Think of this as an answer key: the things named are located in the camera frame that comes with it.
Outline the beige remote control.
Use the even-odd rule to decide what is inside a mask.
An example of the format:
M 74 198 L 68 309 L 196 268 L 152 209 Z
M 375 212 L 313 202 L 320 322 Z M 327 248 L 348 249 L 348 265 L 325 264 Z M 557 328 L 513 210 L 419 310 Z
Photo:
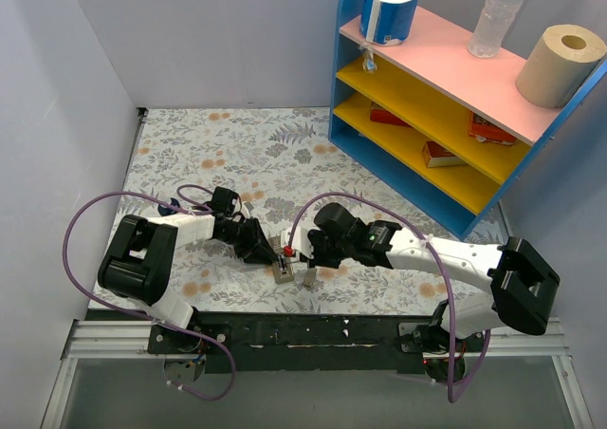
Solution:
M 271 265 L 275 283 L 282 285 L 293 282 L 295 279 L 294 271 L 290 259 L 284 254 L 281 238 L 279 236 L 270 237 L 268 243 L 277 257 Z

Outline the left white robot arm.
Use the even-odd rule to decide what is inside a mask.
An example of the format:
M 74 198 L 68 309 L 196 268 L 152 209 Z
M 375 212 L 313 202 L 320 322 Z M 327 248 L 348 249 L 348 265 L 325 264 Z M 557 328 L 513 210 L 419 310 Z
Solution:
M 175 251 L 196 242 L 218 240 L 232 246 L 247 264 L 269 266 L 278 261 L 260 222 L 239 214 L 238 204 L 239 195 L 217 187 L 208 214 L 125 216 L 101 262 L 100 287 L 173 325 L 169 341 L 178 351 L 195 351 L 202 331 L 191 322 L 194 309 L 170 288 Z

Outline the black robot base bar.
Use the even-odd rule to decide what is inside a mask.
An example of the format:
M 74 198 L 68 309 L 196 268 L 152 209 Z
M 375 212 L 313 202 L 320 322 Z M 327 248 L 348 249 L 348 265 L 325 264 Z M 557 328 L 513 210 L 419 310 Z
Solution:
M 148 351 L 191 355 L 209 374 L 384 370 L 448 377 L 448 337 L 428 316 L 196 312 L 203 339 L 153 326 Z

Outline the beige battery cover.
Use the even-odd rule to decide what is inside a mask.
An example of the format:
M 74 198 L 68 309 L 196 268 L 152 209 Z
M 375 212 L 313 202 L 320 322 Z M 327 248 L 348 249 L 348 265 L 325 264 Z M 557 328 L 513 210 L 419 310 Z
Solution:
M 317 278 L 317 269 L 310 268 L 307 269 L 303 276 L 303 285 L 307 288 L 312 288 Z

